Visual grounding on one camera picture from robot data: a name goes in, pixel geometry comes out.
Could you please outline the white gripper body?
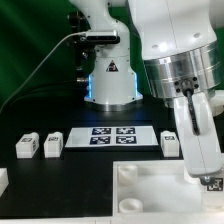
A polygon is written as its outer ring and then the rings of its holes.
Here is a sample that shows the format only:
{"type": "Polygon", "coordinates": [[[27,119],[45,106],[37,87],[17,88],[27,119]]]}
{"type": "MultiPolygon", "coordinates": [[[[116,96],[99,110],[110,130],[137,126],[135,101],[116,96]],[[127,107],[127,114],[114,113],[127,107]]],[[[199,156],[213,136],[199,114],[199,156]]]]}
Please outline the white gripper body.
{"type": "Polygon", "coordinates": [[[215,176],[223,161],[210,105],[201,92],[192,96],[199,135],[193,133],[186,97],[174,99],[174,115],[186,169],[193,178],[215,176]]]}

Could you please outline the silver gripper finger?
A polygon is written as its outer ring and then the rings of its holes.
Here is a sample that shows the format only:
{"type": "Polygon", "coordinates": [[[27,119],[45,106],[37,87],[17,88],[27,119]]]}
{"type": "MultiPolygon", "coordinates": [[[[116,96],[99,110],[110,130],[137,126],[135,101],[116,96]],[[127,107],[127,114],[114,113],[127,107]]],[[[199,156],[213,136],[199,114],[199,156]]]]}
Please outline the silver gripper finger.
{"type": "Polygon", "coordinates": [[[214,178],[210,176],[204,176],[200,178],[200,182],[203,186],[212,185],[214,183],[214,178]]]}

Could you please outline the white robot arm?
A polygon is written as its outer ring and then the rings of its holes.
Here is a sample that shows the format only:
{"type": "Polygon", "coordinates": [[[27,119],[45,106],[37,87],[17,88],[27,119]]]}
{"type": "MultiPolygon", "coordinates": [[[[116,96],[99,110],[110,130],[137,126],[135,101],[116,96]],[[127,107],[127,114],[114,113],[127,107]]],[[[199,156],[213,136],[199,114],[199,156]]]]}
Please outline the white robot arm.
{"type": "Polygon", "coordinates": [[[130,65],[126,25],[109,6],[128,8],[151,94],[174,108],[185,166],[203,185],[223,169],[210,107],[210,91],[221,82],[217,37],[210,22],[210,0],[69,0],[87,19],[83,41],[96,51],[85,101],[106,111],[143,99],[130,65]]]}

